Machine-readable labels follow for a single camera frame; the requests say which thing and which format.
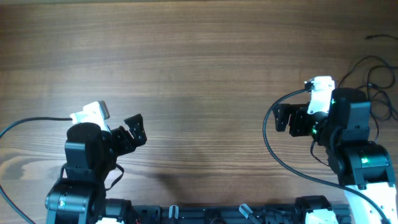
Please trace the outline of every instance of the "green led light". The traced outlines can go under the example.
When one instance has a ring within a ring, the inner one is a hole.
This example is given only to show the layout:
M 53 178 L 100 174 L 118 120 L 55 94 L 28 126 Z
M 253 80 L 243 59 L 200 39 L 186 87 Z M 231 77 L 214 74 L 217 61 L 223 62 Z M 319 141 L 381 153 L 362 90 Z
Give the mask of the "green led light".
M 361 161 L 362 161 L 362 163 L 368 163 L 369 159 L 365 157 L 365 158 L 362 158 Z

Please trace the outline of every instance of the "wood grain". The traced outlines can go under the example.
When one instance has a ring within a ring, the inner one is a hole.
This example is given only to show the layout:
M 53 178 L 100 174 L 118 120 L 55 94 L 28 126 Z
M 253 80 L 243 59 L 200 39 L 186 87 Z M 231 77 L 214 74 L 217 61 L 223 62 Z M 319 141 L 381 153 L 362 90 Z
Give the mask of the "wood grain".
M 141 113 L 148 135 L 145 146 L 119 158 L 126 174 L 109 197 L 163 206 L 259 205 L 303 195 L 342 202 L 342 191 L 296 177 L 271 158 L 262 119 L 304 80 L 339 79 L 363 55 L 398 64 L 398 42 L 364 40 L 397 35 L 397 14 L 392 3 L 370 1 L 0 6 L 0 128 L 31 116 L 67 117 L 105 100 L 111 128 Z M 371 65 L 347 85 L 358 86 Z M 389 79 L 386 71 L 377 77 Z M 398 103 L 397 88 L 389 93 Z M 1 184 L 38 223 L 45 222 L 44 199 L 65 162 L 70 126 L 23 124 L 1 139 Z M 310 157 L 310 138 L 276 133 L 273 121 L 268 128 L 286 163 L 336 182 Z M 397 135 L 396 122 L 381 123 L 380 143 L 395 168 Z M 315 154 L 326 160 L 324 149 Z M 0 202 L 0 223 L 20 223 Z

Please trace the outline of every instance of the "black wire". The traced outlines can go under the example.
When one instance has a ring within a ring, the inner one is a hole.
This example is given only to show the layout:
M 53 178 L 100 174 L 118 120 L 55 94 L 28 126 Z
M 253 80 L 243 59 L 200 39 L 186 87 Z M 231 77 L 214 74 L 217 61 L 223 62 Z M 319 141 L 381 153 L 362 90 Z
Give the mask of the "black wire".
M 105 188 L 105 191 L 111 190 L 112 187 L 115 186 L 115 185 L 119 182 L 119 180 L 121 180 L 122 177 L 123 177 L 123 174 L 124 174 L 124 169 L 123 169 L 123 167 L 121 167 L 121 165 L 119 165 L 119 164 L 116 164 L 116 167 L 122 172 L 122 174 L 120 174 L 119 177 L 116 178 L 116 179 L 112 182 L 110 188 Z
M 331 132 L 329 136 L 329 149 L 334 151 L 335 150 L 335 139 L 336 139 L 336 134 L 337 132 L 341 131 L 343 129 L 342 126 L 337 125 L 334 130 Z
M 322 162 L 318 157 L 316 157 L 316 156 L 313 154 L 313 147 L 315 146 L 315 143 L 316 143 L 316 140 L 314 139 L 314 140 L 312 141 L 312 143 L 311 143 L 311 148 L 310 148 L 311 156 L 314 157 L 318 162 L 320 162 L 320 163 L 322 163 L 323 165 L 325 165 L 325 166 L 328 167 L 328 166 L 329 166 L 328 164 Z
M 373 118 L 374 123 L 376 124 L 377 133 L 376 137 L 374 138 L 374 142 L 377 143 L 377 141 L 379 140 L 379 123 L 377 123 L 377 119 L 374 117 L 373 113 L 371 113 L 371 117 Z
M 398 37 L 394 37 L 393 35 L 389 35 L 389 34 L 367 35 L 365 37 L 365 40 L 374 39 L 376 37 L 389 37 L 389 38 L 393 38 L 395 40 L 398 40 Z
M 394 75 L 394 70 L 392 69 L 392 67 L 391 67 L 383 58 L 380 58 L 380 57 L 375 56 L 375 55 L 368 55 L 368 56 L 366 56 L 365 58 L 362 58 L 361 60 L 359 60 L 359 61 L 354 65 L 354 67 L 343 77 L 343 79 L 341 79 L 341 81 L 340 81 L 339 84 L 338 84 L 338 88 L 340 88 L 341 84 L 343 84 L 343 82 L 346 80 L 346 78 L 349 77 L 349 76 L 355 71 L 356 67 L 357 67 L 360 63 L 362 63 L 363 61 L 365 61 L 365 60 L 367 60 L 367 59 L 369 59 L 369 58 L 375 58 L 375 59 L 377 59 L 378 61 L 380 61 L 381 63 L 383 63 L 383 64 L 386 66 L 386 68 L 388 68 L 388 69 L 390 70 L 390 72 L 393 74 L 393 76 L 395 77 L 395 75 Z
M 376 84 L 370 82 L 372 72 L 375 69 L 378 69 L 378 68 L 388 68 L 390 71 L 392 71 L 391 72 L 392 80 L 391 80 L 390 84 L 388 84 L 387 86 L 379 86 L 379 85 L 376 85 Z M 397 120 L 395 115 L 394 115 L 394 113 L 397 113 L 397 111 L 394 108 L 394 106 L 392 105 L 388 94 L 384 91 L 384 90 L 386 90 L 388 88 L 391 88 L 395 84 L 395 82 L 396 82 L 396 76 L 395 76 L 395 73 L 394 73 L 395 69 L 398 69 L 398 67 L 395 67 L 395 66 L 387 67 L 385 65 L 377 65 L 377 66 L 373 66 L 368 72 L 368 77 L 366 79 L 366 94 L 367 94 L 368 100 L 371 101 L 371 102 L 372 101 L 378 101 L 378 102 L 384 104 L 385 106 L 387 106 L 387 110 L 388 110 L 387 116 L 385 116 L 385 118 L 381 118 L 381 117 L 378 117 L 378 116 L 374 115 L 374 117 L 379 119 L 379 120 L 388 120 L 390 118 L 393 118 L 393 119 Z M 377 93 L 374 94 L 372 97 L 370 96 L 370 89 L 377 90 Z M 386 100 L 385 101 L 381 101 L 381 100 L 376 99 L 376 96 L 378 94 L 382 94 Z
M 331 187 L 336 187 L 336 188 L 341 189 L 341 190 L 346 190 L 346 191 L 348 191 L 348 192 L 351 192 L 352 194 L 355 194 L 355 195 L 357 195 L 357 196 L 363 198 L 365 201 L 367 201 L 369 204 L 371 204 L 371 205 L 377 210 L 377 212 L 379 212 L 379 214 L 380 214 L 380 216 L 381 216 L 381 218 L 382 218 L 382 223 L 388 224 L 389 221 L 388 221 L 386 215 L 383 213 L 383 211 L 378 207 L 378 205 L 377 205 L 376 203 L 374 203 L 370 198 L 368 198 L 368 197 L 365 196 L 364 194 L 362 194 L 362 193 L 360 193 L 360 192 L 357 192 L 356 190 L 353 190 L 353 189 L 351 189 L 351 188 L 348 188 L 348 187 L 345 187 L 345 186 L 340 186 L 340 185 L 335 184 L 335 183 L 333 183 L 333 182 L 321 180 L 321 179 L 314 178 L 314 177 L 311 177 L 311 176 L 309 176 L 309 175 L 303 174 L 303 173 L 301 173 L 301 172 L 299 172 L 299 171 L 297 171 L 297 170 L 291 168 L 290 166 L 288 166 L 287 164 L 285 164 L 283 161 L 281 161 L 281 160 L 275 155 L 274 151 L 271 149 L 271 146 L 269 145 L 269 142 L 268 142 L 268 139 L 267 139 L 266 128 L 267 128 L 267 120 L 268 120 L 268 117 L 269 117 L 269 115 L 271 114 L 272 110 L 273 110 L 280 102 L 286 100 L 287 98 L 289 98 L 289 97 L 291 97 L 291 96 L 298 95 L 298 94 L 300 94 L 300 93 L 304 93 L 304 92 L 306 92 L 306 91 L 308 91 L 308 90 L 298 90 L 298 91 L 295 91 L 295 92 L 293 92 L 293 93 L 289 93 L 288 95 L 285 95 L 285 96 L 283 96 L 282 98 L 280 98 L 279 100 L 277 100 L 277 101 L 276 101 L 274 104 L 272 104 L 272 106 L 268 109 L 268 111 L 267 111 L 267 113 L 266 113 L 266 116 L 264 117 L 264 122 L 263 122 L 263 125 L 262 125 L 262 136 L 264 137 L 264 142 L 265 142 L 265 144 L 266 144 L 266 146 L 267 146 L 267 148 L 268 148 L 269 153 L 273 156 L 273 158 L 274 158 L 280 165 L 282 165 L 282 166 L 285 167 L 287 170 L 291 171 L 292 173 L 294 173 L 294 174 L 296 174 L 296 175 L 298 175 L 298 176 L 300 176 L 300 177 L 303 177 L 303 178 L 305 178 L 305 179 L 307 179 L 307 180 L 311 180 L 311 181 L 314 181 L 314 182 L 317 182 L 317 183 L 320 183 L 320 184 L 325 184 L 325 185 L 328 185 L 328 186 L 331 186 Z
M 22 119 L 22 120 L 14 122 L 14 123 L 10 124 L 8 127 L 6 127 L 0 133 L 0 139 L 11 128 L 17 126 L 18 124 L 24 123 L 24 122 L 28 122 L 28 121 L 71 121 L 71 120 L 72 120 L 71 118 L 49 118 L 49 117 L 36 117 L 36 118 Z M 13 208 L 24 220 L 26 220 L 30 224 L 34 224 L 35 223 L 21 209 L 19 209 L 18 206 L 16 204 L 14 204 L 14 202 L 12 202 L 12 200 L 8 197 L 8 195 L 6 194 L 4 189 L 2 188 L 1 184 L 0 184 L 0 193 L 1 193 L 2 197 L 5 199 L 5 201 L 11 206 L 11 208 Z

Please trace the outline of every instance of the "white bracket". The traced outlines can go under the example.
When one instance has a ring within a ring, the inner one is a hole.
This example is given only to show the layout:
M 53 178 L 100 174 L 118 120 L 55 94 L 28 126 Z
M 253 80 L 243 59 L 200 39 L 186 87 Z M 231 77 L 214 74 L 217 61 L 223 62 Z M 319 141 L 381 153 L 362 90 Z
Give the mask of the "white bracket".
M 315 209 L 305 215 L 305 224 L 337 224 L 337 218 L 334 211 L 324 209 Z
M 169 218 L 178 219 L 179 207 L 176 205 L 172 205 L 169 208 Z
M 118 222 L 115 218 L 102 218 L 102 220 L 97 221 L 96 224 L 124 224 L 124 221 L 121 223 Z
M 312 78 L 308 82 L 312 83 L 313 89 L 307 113 L 314 114 L 319 111 L 329 113 L 331 92 L 335 89 L 335 81 L 330 76 L 324 76 Z
M 359 190 L 357 185 L 347 185 L 346 187 L 361 192 L 370 198 L 379 206 L 379 208 L 381 208 L 386 217 L 390 220 L 390 224 L 398 224 L 396 204 L 397 190 L 395 185 L 390 187 L 386 182 L 367 184 L 366 190 Z M 380 214 L 371 204 L 351 192 L 344 191 L 344 194 L 346 195 L 351 211 L 353 212 L 355 223 L 381 223 Z
M 108 108 L 104 101 L 92 102 L 83 107 L 83 111 L 70 115 L 72 123 L 95 123 L 98 124 L 102 131 L 111 132 L 105 120 L 110 117 Z

